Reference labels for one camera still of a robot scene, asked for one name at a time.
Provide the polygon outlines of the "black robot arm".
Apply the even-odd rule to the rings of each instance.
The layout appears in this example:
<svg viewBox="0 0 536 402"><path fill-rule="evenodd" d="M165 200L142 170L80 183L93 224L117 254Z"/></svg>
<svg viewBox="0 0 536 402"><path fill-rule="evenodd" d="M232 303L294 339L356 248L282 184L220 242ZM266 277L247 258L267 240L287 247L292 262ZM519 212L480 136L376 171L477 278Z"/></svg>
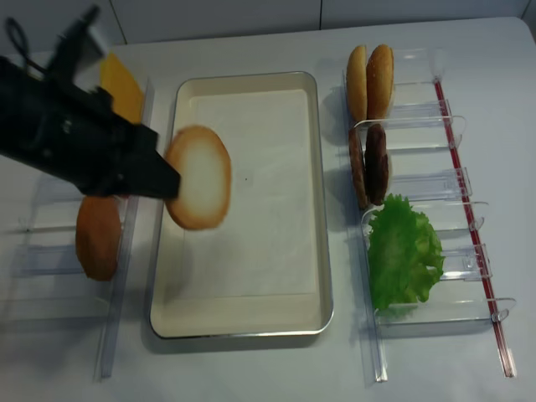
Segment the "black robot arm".
<svg viewBox="0 0 536 402"><path fill-rule="evenodd" d="M85 195L176 198L181 177L157 152L157 133L116 114L106 90L75 85L99 13L90 7L63 32L46 67L30 59L21 25L6 19L6 34L23 63L1 58L1 154Z"/></svg>

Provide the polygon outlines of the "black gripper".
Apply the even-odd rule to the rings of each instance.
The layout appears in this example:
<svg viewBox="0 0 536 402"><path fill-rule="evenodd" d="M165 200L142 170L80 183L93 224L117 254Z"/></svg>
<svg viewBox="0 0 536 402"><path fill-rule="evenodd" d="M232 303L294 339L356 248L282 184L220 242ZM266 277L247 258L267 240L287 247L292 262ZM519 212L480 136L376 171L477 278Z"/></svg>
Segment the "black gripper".
<svg viewBox="0 0 536 402"><path fill-rule="evenodd" d="M181 177L156 151L157 133L112 112L109 99L3 69L2 156L87 195L176 198Z"/></svg>

